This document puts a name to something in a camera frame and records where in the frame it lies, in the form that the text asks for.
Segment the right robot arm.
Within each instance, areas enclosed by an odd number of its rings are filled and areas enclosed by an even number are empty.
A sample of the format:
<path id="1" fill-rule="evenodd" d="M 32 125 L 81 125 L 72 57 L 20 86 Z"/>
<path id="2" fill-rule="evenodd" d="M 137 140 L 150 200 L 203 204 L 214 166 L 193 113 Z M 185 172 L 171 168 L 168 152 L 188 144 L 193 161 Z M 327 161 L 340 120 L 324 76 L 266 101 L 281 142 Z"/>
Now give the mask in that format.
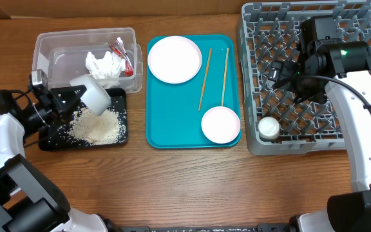
<path id="1" fill-rule="evenodd" d="M 287 231 L 371 231 L 371 50 L 343 41 L 331 15 L 301 24 L 296 62 L 275 61 L 268 74 L 295 102 L 330 102 L 337 115 L 351 170 L 352 192 L 331 196 L 324 209 L 294 216 Z"/>

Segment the white cup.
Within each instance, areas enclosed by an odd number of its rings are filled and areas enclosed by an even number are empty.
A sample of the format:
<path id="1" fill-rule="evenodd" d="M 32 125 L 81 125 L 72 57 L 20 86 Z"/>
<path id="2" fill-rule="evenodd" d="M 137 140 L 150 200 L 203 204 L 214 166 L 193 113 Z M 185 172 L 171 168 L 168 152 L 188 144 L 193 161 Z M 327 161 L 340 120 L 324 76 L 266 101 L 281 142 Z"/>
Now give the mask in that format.
<path id="1" fill-rule="evenodd" d="M 261 140 L 275 140 L 280 135 L 280 124 L 274 117 L 264 117 L 258 122 Z"/>

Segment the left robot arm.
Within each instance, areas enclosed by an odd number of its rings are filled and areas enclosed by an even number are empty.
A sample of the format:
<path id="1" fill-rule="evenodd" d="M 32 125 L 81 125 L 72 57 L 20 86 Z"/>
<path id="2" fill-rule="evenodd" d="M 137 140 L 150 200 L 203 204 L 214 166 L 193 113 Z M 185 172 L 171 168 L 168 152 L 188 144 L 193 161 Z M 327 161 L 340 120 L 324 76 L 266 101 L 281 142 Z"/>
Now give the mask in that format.
<path id="1" fill-rule="evenodd" d="M 110 219 L 72 208 L 64 193 L 24 154 L 27 137 L 51 122 L 66 122 L 87 84 L 47 89 L 29 84 L 37 103 L 21 108 L 19 90 L 0 90 L 0 231 L 120 231 Z"/>

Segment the white napkin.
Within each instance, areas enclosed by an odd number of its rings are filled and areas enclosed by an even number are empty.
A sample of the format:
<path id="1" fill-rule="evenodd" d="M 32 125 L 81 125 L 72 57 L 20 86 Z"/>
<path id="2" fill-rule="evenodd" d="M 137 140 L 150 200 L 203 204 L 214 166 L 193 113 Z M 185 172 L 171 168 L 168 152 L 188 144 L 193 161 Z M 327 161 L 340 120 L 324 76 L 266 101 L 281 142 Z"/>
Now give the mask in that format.
<path id="1" fill-rule="evenodd" d="M 106 52 L 103 58 L 97 59 L 91 52 L 88 52 L 85 66 L 89 74 L 105 89 L 108 89 L 119 85 L 119 81 L 114 79 L 126 70 L 126 60 L 111 52 Z"/>

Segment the grey bowl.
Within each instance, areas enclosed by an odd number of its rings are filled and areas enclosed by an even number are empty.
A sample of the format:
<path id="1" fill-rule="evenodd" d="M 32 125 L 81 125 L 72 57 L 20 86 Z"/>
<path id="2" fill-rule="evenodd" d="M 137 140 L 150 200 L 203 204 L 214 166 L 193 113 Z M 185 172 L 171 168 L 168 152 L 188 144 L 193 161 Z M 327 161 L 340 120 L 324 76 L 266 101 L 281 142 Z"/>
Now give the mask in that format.
<path id="1" fill-rule="evenodd" d="M 111 104 L 111 97 L 107 91 L 89 74 L 72 79 L 70 84 L 71 86 L 84 85 L 86 87 L 81 101 L 96 115 L 102 115 Z"/>

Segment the small white plate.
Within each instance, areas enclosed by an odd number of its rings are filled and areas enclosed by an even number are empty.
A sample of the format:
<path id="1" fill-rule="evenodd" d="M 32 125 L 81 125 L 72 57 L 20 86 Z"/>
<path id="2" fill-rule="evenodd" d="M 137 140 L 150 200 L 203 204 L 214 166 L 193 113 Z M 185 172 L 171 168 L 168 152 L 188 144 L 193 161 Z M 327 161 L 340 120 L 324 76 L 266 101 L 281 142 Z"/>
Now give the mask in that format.
<path id="1" fill-rule="evenodd" d="M 227 144 L 240 134 L 240 118 L 230 108 L 215 106 L 204 113 L 201 129 L 211 142 Z"/>

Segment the red foil wrapper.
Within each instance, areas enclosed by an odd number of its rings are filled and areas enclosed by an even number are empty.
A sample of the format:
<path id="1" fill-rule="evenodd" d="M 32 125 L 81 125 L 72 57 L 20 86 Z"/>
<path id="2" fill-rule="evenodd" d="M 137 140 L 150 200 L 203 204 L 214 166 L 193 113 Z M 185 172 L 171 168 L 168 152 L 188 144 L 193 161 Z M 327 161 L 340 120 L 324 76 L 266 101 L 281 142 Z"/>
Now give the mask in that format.
<path id="1" fill-rule="evenodd" d="M 124 47 L 124 42 L 120 37 L 117 37 L 115 39 L 115 42 L 109 46 L 111 50 L 117 54 L 119 57 L 125 60 L 126 69 L 124 70 L 124 73 L 126 76 L 132 76 L 134 74 L 133 71 L 133 65 L 131 61 L 129 60 L 128 53 Z"/>

